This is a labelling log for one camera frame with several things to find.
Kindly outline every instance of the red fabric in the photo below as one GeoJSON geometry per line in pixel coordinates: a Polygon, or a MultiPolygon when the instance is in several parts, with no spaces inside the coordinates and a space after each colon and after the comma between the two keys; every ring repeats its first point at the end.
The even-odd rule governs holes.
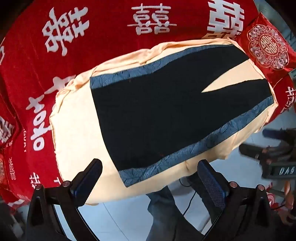
{"type": "Polygon", "coordinates": [[[0,188],[0,196],[7,203],[13,203],[18,200],[10,191],[0,188]]]}
{"type": "Polygon", "coordinates": [[[296,68],[296,53],[262,13],[236,41],[272,87],[296,68]]]}
{"type": "Polygon", "coordinates": [[[4,157],[3,155],[0,154],[0,190],[8,189],[8,188],[9,187],[8,187],[7,175],[5,170],[4,157]]]}
{"type": "Polygon", "coordinates": [[[3,98],[5,97],[3,87],[4,85],[0,85],[0,89],[2,90],[0,94],[0,149],[4,148],[8,144],[8,140],[15,130],[17,123],[15,111],[13,108],[9,108],[7,106],[7,103],[9,102],[8,98],[3,98]]]}
{"type": "Polygon", "coordinates": [[[4,149],[6,169],[13,164],[15,171],[16,180],[8,176],[15,196],[29,200],[37,183],[53,187],[62,182],[49,115],[57,90],[75,75],[162,42],[200,39],[207,33],[235,37],[258,16],[253,0],[190,0],[186,4],[175,0],[164,2],[162,7],[160,2],[149,0],[143,3],[149,7],[141,9],[142,2],[35,0],[11,27],[2,43],[5,56],[0,74],[20,123],[12,144],[4,149]],[[71,19],[81,10],[81,18],[71,19]],[[216,29],[210,13],[217,21],[216,29]],[[223,18],[224,24],[215,16],[223,18]],[[56,45],[54,39],[48,42],[47,34],[55,20],[60,25],[52,34],[63,36],[62,42],[56,38],[56,45]],[[75,35],[79,25],[84,30],[75,35]]]}
{"type": "Polygon", "coordinates": [[[282,78],[273,89],[279,106],[272,114],[269,123],[289,109],[296,100],[296,90],[294,90],[294,83],[289,75],[282,78]]]}

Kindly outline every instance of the folded quilt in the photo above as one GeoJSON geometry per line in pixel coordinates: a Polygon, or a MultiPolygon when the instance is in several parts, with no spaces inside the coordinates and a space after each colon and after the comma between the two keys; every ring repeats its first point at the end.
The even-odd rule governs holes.
{"type": "Polygon", "coordinates": [[[103,162],[89,200],[96,203],[157,191],[195,172],[201,159],[225,158],[276,107],[271,86],[236,42],[191,40],[78,75],[58,93],[50,122],[63,179],[93,158],[103,162]]]}

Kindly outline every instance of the red blanket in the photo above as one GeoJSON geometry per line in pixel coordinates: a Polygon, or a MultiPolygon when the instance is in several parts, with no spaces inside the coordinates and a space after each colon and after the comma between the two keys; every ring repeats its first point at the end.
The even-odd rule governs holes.
{"type": "Polygon", "coordinates": [[[35,0],[1,44],[0,111],[11,130],[6,137],[13,135],[0,142],[3,188],[29,200],[36,184],[61,183],[49,115],[55,94],[75,75],[162,42],[235,38],[257,15],[253,0],[35,0]]]}

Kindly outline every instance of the red pillow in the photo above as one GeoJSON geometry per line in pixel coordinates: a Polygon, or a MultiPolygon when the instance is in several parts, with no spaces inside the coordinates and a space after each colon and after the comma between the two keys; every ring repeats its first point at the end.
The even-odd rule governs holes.
{"type": "Polygon", "coordinates": [[[273,89],[279,106],[272,114],[269,123],[272,122],[279,114],[289,109],[296,100],[296,90],[294,89],[294,83],[289,75],[282,78],[273,89]]]}
{"type": "Polygon", "coordinates": [[[272,87],[296,68],[296,53],[262,13],[236,38],[272,87]]]}

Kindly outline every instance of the white floor tile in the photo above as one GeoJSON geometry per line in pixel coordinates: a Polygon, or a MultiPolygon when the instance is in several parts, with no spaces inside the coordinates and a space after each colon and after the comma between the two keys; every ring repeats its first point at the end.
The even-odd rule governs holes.
{"type": "Polygon", "coordinates": [[[96,235],[100,241],[128,241],[122,232],[98,233],[96,235]]]}
{"type": "Polygon", "coordinates": [[[149,202],[150,199],[142,195],[106,202],[105,206],[129,241],[145,241],[153,223],[153,218],[147,210],[149,202]]]}
{"type": "Polygon", "coordinates": [[[238,148],[226,160],[211,162],[212,167],[221,172],[230,182],[235,181],[242,187],[256,187],[258,184],[268,186],[270,180],[261,178],[262,169],[259,163],[251,158],[241,156],[238,148]]]}
{"type": "Polygon", "coordinates": [[[294,108],[290,108],[289,111],[285,111],[278,118],[281,118],[283,121],[283,129],[296,128],[296,114],[294,108]]]}
{"type": "MultiPolygon", "coordinates": [[[[170,186],[170,190],[174,194],[176,188],[184,189],[183,195],[174,195],[174,199],[177,207],[181,213],[184,213],[187,209],[189,202],[194,194],[194,190],[191,187],[181,186],[179,181],[174,182],[170,186]]],[[[185,218],[189,221],[197,230],[202,230],[204,223],[209,219],[209,213],[202,203],[198,194],[195,194],[188,211],[185,214],[185,218]]]]}
{"type": "Polygon", "coordinates": [[[280,141],[276,139],[266,138],[262,135],[263,129],[274,129],[279,130],[280,128],[284,128],[285,119],[283,115],[278,116],[275,120],[273,120],[268,125],[264,126],[260,132],[252,134],[252,139],[255,145],[266,147],[266,146],[277,146],[280,141]]]}
{"type": "MultiPolygon", "coordinates": [[[[75,240],[66,220],[62,213],[60,206],[55,206],[57,214],[59,216],[61,225],[67,235],[67,237],[71,240],[75,240]]],[[[95,235],[100,239],[99,235],[106,236],[114,236],[114,238],[118,238],[118,233],[121,233],[120,229],[117,227],[116,223],[113,221],[112,217],[108,213],[107,209],[105,208],[104,204],[99,204],[97,206],[88,206],[84,205],[83,207],[79,208],[81,215],[83,216],[84,220],[87,222],[91,230],[94,232],[95,235]]],[[[126,241],[126,239],[117,239],[117,241],[126,241]]]]}

